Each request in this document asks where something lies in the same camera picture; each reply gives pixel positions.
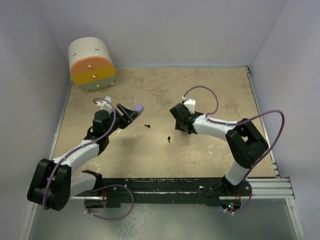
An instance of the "gray wall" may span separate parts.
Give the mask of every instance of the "gray wall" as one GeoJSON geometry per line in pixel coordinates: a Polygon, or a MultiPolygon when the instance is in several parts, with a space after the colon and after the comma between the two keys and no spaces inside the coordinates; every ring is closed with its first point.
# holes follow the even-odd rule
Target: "gray wall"
{"type": "MultiPolygon", "coordinates": [[[[281,109],[283,135],[274,149],[282,177],[290,176],[310,240],[320,236],[320,1],[289,0],[252,65],[260,107],[281,109]]],[[[271,140],[280,120],[265,118],[271,140]]]]}
{"type": "Polygon", "coordinates": [[[0,232],[17,240],[69,84],[68,63],[36,0],[0,1],[0,76],[0,232]]]}
{"type": "Polygon", "coordinates": [[[64,52],[104,40],[117,66],[251,64],[287,0],[39,0],[64,52]]]}

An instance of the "tan work surface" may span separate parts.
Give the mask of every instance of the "tan work surface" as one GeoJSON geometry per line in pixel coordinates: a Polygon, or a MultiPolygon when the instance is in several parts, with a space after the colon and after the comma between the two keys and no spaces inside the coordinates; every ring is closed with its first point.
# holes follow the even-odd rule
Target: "tan work surface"
{"type": "MultiPolygon", "coordinates": [[[[196,85],[217,94],[220,104],[214,118],[240,121],[258,113],[244,68],[120,68],[113,86],[91,92],[72,86],[54,157],[83,140],[100,109],[93,99],[109,96],[114,105],[120,103],[133,110],[135,104],[142,104],[144,111],[126,129],[111,134],[105,151],[77,173],[88,169],[104,178],[222,177],[234,161],[227,142],[175,130],[175,119],[169,112],[196,85]]],[[[214,96],[205,89],[195,89],[187,96],[196,100],[197,112],[212,112],[216,107],[214,96]]],[[[253,122],[263,133],[261,122],[253,122]]],[[[274,177],[270,156],[250,176],[274,177]]]]}

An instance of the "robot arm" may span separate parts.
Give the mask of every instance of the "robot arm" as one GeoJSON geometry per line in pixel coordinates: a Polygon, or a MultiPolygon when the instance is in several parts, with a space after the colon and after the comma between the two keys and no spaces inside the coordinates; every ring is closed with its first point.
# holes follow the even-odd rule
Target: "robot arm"
{"type": "Polygon", "coordinates": [[[194,99],[182,99],[182,103],[170,109],[175,118],[175,129],[189,134],[206,134],[227,141],[234,162],[223,178],[230,187],[238,186],[267,151],[269,147],[267,141],[251,121],[240,124],[246,119],[236,122],[209,117],[225,125],[212,123],[206,119],[205,114],[196,112],[195,107],[194,99]]]}
{"type": "MultiPolygon", "coordinates": [[[[62,165],[58,167],[52,179],[47,194],[47,208],[59,211],[67,204],[70,197],[92,190],[93,188],[101,187],[101,174],[89,170],[83,171],[78,176],[72,177],[72,174],[87,161],[97,157],[106,149],[109,144],[109,135],[118,128],[125,129],[141,114],[140,112],[126,109],[121,104],[118,104],[117,108],[122,114],[118,110],[115,110],[116,117],[111,131],[98,140],[108,131],[114,118],[114,113],[110,105],[104,102],[99,102],[98,105],[101,109],[94,114],[93,125],[87,130],[87,134],[80,145],[77,146],[83,147],[69,154],[62,165]]],[[[54,167],[64,157],[65,154],[53,160],[42,159],[38,163],[27,193],[27,199],[29,201],[42,204],[48,179],[54,167]]]]}

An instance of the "cylinder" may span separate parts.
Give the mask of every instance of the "cylinder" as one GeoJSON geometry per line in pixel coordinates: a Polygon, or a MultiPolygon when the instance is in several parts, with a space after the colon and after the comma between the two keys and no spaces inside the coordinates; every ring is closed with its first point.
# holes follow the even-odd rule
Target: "cylinder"
{"type": "Polygon", "coordinates": [[[72,81],[83,90],[98,90],[115,81],[116,70],[106,44],[96,37],[83,37],[68,47],[72,81]]]}

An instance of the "purple cable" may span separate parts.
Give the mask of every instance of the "purple cable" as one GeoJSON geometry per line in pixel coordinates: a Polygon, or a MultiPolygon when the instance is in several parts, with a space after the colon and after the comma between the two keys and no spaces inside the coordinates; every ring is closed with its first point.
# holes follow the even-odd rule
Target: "purple cable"
{"type": "Polygon", "coordinates": [[[215,107],[215,110],[213,112],[209,112],[208,114],[209,115],[213,115],[215,114],[217,111],[218,111],[218,108],[219,108],[219,100],[218,100],[218,96],[216,95],[216,93],[214,91],[212,91],[210,88],[208,88],[207,86],[194,86],[192,88],[190,88],[188,91],[185,92],[185,94],[183,95],[183,97],[185,97],[191,90],[193,89],[197,89],[197,88],[202,88],[202,89],[207,89],[209,92],[211,92],[213,94],[213,96],[215,97],[215,100],[216,100],[216,107],[215,107]]]}
{"type": "MultiPolygon", "coordinates": [[[[216,103],[217,104],[216,104],[215,110],[213,112],[209,112],[209,113],[205,114],[205,118],[207,119],[207,121],[210,122],[210,123],[213,123],[213,124],[221,124],[221,125],[228,125],[228,126],[239,126],[239,125],[247,124],[247,123],[249,123],[249,122],[251,122],[251,121],[253,121],[255,119],[261,118],[262,116],[267,115],[267,114],[279,113],[281,115],[281,120],[282,120],[279,132],[278,132],[274,142],[269,147],[269,149],[262,155],[262,157],[258,161],[256,161],[254,166],[256,166],[258,163],[260,163],[260,161],[262,159],[264,159],[271,152],[271,150],[275,147],[275,145],[278,142],[278,140],[280,138],[280,135],[281,135],[281,133],[282,133],[284,127],[285,127],[285,115],[284,115],[284,113],[282,111],[277,110],[277,109],[265,111],[265,112],[262,112],[262,113],[260,113],[260,114],[258,114],[256,116],[254,116],[254,117],[251,117],[251,118],[249,118],[247,120],[244,120],[244,121],[241,121],[241,122],[237,122],[237,123],[226,123],[226,122],[222,122],[222,121],[211,120],[210,118],[208,118],[208,115],[213,115],[218,111],[218,107],[219,107],[218,97],[214,93],[214,91],[212,91],[210,88],[208,88],[206,86],[201,86],[201,85],[200,86],[194,86],[194,87],[190,88],[188,91],[186,91],[186,93],[183,96],[185,97],[191,90],[196,89],[196,88],[203,88],[203,89],[209,90],[214,95],[214,97],[216,99],[216,103]]],[[[248,174],[252,171],[252,169],[253,169],[253,167],[247,172],[245,177],[248,176],[248,174]]]]}
{"type": "Polygon", "coordinates": [[[92,212],[90,212],[90,209],[86,207],[86,202],[84,202],[84,209],[87,210],[87,213],[98,218],[98,219],[102,219],[102,220],[107,220],[107,221],[117,221],[117,220],[121,220],[121,219],[124,219],[126,216],[128,216],[131,211],[134,209],[134,206],[135,206],[135,200],[134,200],[134,195],[133,193],[129,190],[129,188],[127,188],[126,186],[123,186],[123,185],[120,185],[120,184],[112,184],[112,185],[108,185],[108,186],[103,186],[103,187],[100,187],[100,188],[97,188],[97,189],[94,189],[94,190],[91,190],[89,191],[89,193],[94,193],[94,192],[98,192],[98,191],[101,191],[101,190],[104,190],[104,189],[108,189],[108,188],[112,188],[112,187],[121,187],[121,188],[124,188],[125,190],[127,190],[130,194],[130,197],[131,197],[131,207],[129,209],[129,211],[122,215],[122,216],[119,216],[119,217],[103,217],[103,216],[99,216],[99,215],[96,215],[92,212]]]}
{"type": "Polygon", "coordinates": [[[43,210],[48,210],[48,208],[46,207],[46,204],[47,204],[47,197],[48,197],[48,192],[49,192],[49,187],[50,187],[50,184],[52,182],[52,179],[57,171],[57,169],[59,168],[59,166],[68,158],[70,157],[72,154],[74,154],[76,151],[88,146],[88,145],[91,145],[91,144],[95,144],[96,142],[98,142],[99,140],[101,140],[102,138],[104,138],[108,133],[110,133],[110,131],[112,130],[112,128],[114,127],[115,125],[115,122],[116,122],[116,109],[115,107],[111,104],[111,102],[109,102],[108,100],[106,100],[105,98],[102,98],[102,97],[97,97],[93,100],[93,102],[95,104],[97,104],[97,101],[96,100],[102,100],[102,101],[105,101],[107,104],[109,104],[112,108],[112,112],[113,112],[113,119],[112,119],[112,123],[111,123],[111,126],[110,128],[108,129],[108,131],[105,132],[105,134],[103,134],[101,137],[97,138],[96,140],[93,140],[91,142],[88,142],[84,145],[80,145],[80,146],[77,146],[76,148],[72,149],[70,152],[68,152],[63,158],[61,158],[61,160],[54,166],[52,172],[51,172],[51,175],[48,179],[48,182],[46,184],[46,187],[45,187],[45,191],[44,191],[44,196],[43,196],[43,199],[42,199],[42,208],[43,210]]]}

